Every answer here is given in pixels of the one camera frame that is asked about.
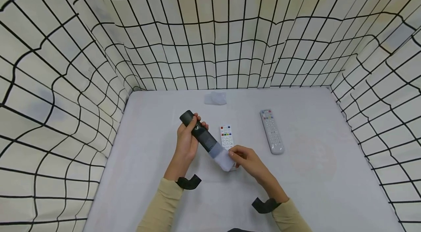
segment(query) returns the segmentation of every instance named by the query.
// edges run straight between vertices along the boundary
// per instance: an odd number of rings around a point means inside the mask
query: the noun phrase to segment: white backdrop
[[[1,230],[81,231],[133,90],[332,85],[419,231],[420,5],[0,0]]]

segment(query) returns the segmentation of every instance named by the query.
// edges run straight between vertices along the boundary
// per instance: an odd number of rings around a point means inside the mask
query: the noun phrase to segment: white table surface
[[[292,198],[313,231],[402,231],[391,206],[326,88],[223,90],[227,104],[203,104],[210,91],[131,94],[94,204],[91,231],[135,231],[155,194],[177,141],[179,117],[198,112],[219,141],[230,124],[235,144],[253,148]],[[272,155],[259,116],[271,108],[285,153]],[[268,197],[243,169],[225,173],[199,146],[186,177],[172,231],[225,232],[233,227],[278,231],[251,203]]]

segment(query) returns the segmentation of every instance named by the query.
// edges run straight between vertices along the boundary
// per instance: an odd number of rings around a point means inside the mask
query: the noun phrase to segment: person's left hand
[[[181,124],[177,130],[177,146],[175,147],[174,155],[168,165],[167,171],[164,174],[164,178],[167,180],[178,180],[179,177],[184,177],[186,172],[193,161],[196,152],[198,141],[191,135],[192,130],[196,126],[197,120],[202,118],[194,113],[192,121],[188,126]],[[206,122],[202,122],[202,126],[209,129],[209,125]]]
[[[191,135],[192,130],[196,126],[197,120],[202,118],[199,114],[194,113],[193,119],[186,127],[183,123],[180,124],[177,130],[177,147],[175,148],[174,156],[182,157],[184,160],[191,162],[197,152],[198,141]],[[202,126],[207,130],[209,125],[206,122],[202,122]]]

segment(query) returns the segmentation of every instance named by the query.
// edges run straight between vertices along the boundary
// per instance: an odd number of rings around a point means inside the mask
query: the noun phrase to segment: black remote control
[[[194,114],[188,110],[180,116],[180,120],[185,126],[187,126],[193,119],[193,116]],[[205,127],[202,126],[202,123],[199,120],[196,122],[196,126],[192,130],[191,134],[197,139],[197,141],[199,141],[203,148],[205,148],[206,152],[210,152],[217,143],[215,138]]]

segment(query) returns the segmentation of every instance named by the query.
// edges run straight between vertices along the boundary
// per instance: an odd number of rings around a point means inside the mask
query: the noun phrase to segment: gray remote control
[[[262,118],[266,137],[268,138],[270,152],[274,155],[282,154],[285,151],[285,148],[281,136],[279,135],[272,110],[261,110],[260,117]]]

